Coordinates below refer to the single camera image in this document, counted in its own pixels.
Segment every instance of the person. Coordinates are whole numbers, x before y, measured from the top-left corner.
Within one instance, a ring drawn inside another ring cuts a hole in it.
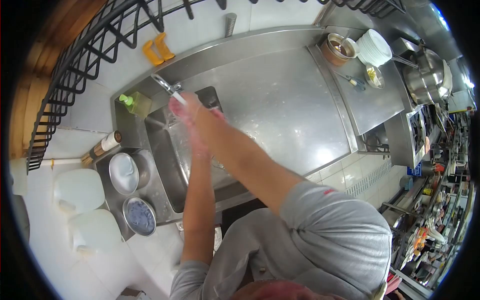
[[[392,234],[369,203],[306,181],[205,108],[194,93],[169,108],[189,132],[184,246],[172,300],[381,299]],[[235,221],[213,256],[212,155],[267,208]]]
[[[405,297],[403,297],[403,294],[400,293],[400,291],[398,289],[394,290],[393,292],[391,292],[390,294],[387,295],[387,297],[390,299],[390,300],[405,300]]]

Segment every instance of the bottle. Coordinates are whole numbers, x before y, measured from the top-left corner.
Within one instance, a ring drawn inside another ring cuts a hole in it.
[[[148,116],[152,106],[152,100],[139,92],[135,92],[131,96],[121,94],[119,100],[125,104],[131,114],[135,114],[142,119]]]

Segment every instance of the chopstick bundle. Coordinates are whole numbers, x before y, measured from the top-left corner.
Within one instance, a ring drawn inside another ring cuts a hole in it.
[[[120,144],[121,142],[121,133],[118,130],[111,132],[109,135],[104,137],[98,144],[96,144],[90,151],[85,153],[82,156],[82,164],[85,166],[90,165],[94,159],[104,154],[106,151]]]

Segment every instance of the white plate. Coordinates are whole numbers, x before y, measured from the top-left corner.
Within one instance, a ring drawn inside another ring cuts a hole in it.
[[[392,51],[385,39],[375,30],[369,29],[357,41],[360,48],[358,55],[364,64],[379,67],[392,58]]]

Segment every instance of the black metal rack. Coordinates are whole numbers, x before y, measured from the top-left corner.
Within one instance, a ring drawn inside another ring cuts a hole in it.
[[[158,5],[156,14],[153,14],[148,6],[154,1]],[[163,32],[163,17],[169,13],[185,8],[189,18],[193,19],[192,5],[202,1],[204,0],[183,0],[182,5],[163,12],[161,0],[108,0],[57,60],[52,72],[50,87],[42,100],[34,124],[28,148],[28,171],[40,167],[48,143],[57,126],[60,125],[61,118],[67,115],[68,108],[75,103],[75,96],[85,91],[87,79],[95,80],[98,77],[102,60],[115,63],[120,43],[130,48],[136,48],[138,30],[150,23],[159,32]],[[329,2],[329,0],[317,1],[321,4]],[[216,2],[220,9],[227,8],[227,0],[216,0]],[[250,0],[250,2],[255,4],[258,0]],[[394,10],[405,12],[400,0],[332,0],[332,2],[337,6],[347,5],[352,10],[358,9],[376,17],[385,17]],[[139,20],[141,12],[145,13],[148,18],[143,21]],[[127,33],[122,33],[122,22],[126,18],[134,18],[133,28]],[[106,35],[108,33],[115,37],[113,44],[107,45]]]

